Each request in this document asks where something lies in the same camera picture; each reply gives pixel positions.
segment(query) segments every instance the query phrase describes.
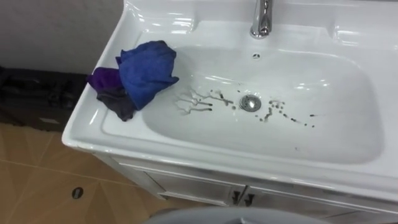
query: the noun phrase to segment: white sink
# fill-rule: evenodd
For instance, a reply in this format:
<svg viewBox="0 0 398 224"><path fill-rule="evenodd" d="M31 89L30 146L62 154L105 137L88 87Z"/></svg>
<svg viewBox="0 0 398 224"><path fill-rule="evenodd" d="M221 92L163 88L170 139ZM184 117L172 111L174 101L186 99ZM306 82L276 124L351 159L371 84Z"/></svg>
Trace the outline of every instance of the white sink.
<svg viewBox="0 0 398 224"><path fill-rule="evenodd" d="M262 40L254 3L126 1L97 66L164 40L180 81L128 122L87 86L64 143L398 201L398 2L275 0Z"/></svg>

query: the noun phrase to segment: beige tile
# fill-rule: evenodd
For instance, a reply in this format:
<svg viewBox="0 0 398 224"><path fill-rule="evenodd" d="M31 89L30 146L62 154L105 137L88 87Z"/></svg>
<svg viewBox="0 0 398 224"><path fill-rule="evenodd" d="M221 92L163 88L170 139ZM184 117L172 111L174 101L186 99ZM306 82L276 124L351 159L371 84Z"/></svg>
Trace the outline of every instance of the beige tile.
<svg viewBox="0 0 398 224"><path fill-rule="evenodd" d="M0 124L0 159L36 166L52 133Z"/></svg>
<svg viewBox="0 0 398 224"><path fill-rule="evenodd" d="M161 200L150 193L148 193L144 189L137 188L136 191L138 192L139 196L141 197L142 202L144 203L146 210L148 211L149 215L153 215L159 210L165 208L197 208L197 207L205 207L208 204L201 203L201 202L194 202L190 200L184 200L179 198L170 197L168 200Z"/></svg>
<svg viewBox="0 0 398 224"><path fill-rule="evenodd" d="M98 186L94 197L88 208L86 217L86 224L116 224L116 218L113 214L111 205L105 196L102 186Z"/></svg>
<svg viewBox="0 0 398 224"><path fill-rule="evenodd" d="M39 164L53 170L135 185L95 156L66 147L55 133Z"/></svg>
<svg viewBox="0 0 398 224"><path fill-rule="evenodd" d="M34 168L0 161L0 223L11 215Z"/></svg>
<svg viewBox="0 0 398 224"><path fill-rule="evenodd" d="M91 178L35 168L9 224L83 223L98 181ZM72 190L84 194L72 198Z"/></svg>
<svg viewBox="0 0 398 224"><path fill-rule="evenodd" d="M117 224L142 223L148 219L149 214L135 187L110 182L101 182L100 186Z"/></svg>
<svg viewBox="0 0 398 224"><path fill-rule="evenodd" d="M24 132L30 149L30 154L32 156L32 161L34 165L38 165L54 133L49 131L39 131L29 127L24 128Z"/></svg>

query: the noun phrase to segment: sink cabinet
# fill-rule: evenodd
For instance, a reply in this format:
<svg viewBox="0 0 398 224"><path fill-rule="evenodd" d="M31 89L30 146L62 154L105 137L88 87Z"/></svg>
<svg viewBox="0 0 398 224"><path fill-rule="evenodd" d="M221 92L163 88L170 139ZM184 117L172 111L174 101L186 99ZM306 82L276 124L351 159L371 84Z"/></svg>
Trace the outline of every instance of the sink cabinet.
<svg viewBox="0 0 398 224"><path fill-rule="evenodd" d="M159 194L187 198L221 206L237 205L245 185L217 182L197 177L145 172L164 190Z"/></svg>
<svg viewBox="0 0 398 224"><path fill-rule="evenodd" d="M398 222L398 203L139 159L95 155L158 198L298 213L330 223Z"/></svg>

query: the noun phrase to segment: wall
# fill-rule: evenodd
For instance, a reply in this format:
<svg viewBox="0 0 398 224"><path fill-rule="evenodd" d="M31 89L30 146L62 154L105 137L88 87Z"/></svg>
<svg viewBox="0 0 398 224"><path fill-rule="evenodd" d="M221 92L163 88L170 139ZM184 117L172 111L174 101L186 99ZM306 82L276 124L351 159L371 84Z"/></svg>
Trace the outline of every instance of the wall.
<svg viewBox="0 0 398 224"><path fill-rule="evenodd" d="M0 0L0 65L91 73L122 0Z"/></svg>

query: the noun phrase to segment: chrome faucet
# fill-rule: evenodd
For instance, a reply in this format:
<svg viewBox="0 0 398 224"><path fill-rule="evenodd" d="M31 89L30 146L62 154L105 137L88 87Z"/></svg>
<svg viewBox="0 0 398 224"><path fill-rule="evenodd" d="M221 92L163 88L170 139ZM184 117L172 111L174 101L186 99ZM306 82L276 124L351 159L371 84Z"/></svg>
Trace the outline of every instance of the chrome faucet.
<svg viewBox="0 0 398 224"><path fill-rule="evenodd" d="M263 39L272 30L272 0L257 0L254 11L253 25L250 35L255 39Z"/></svg>

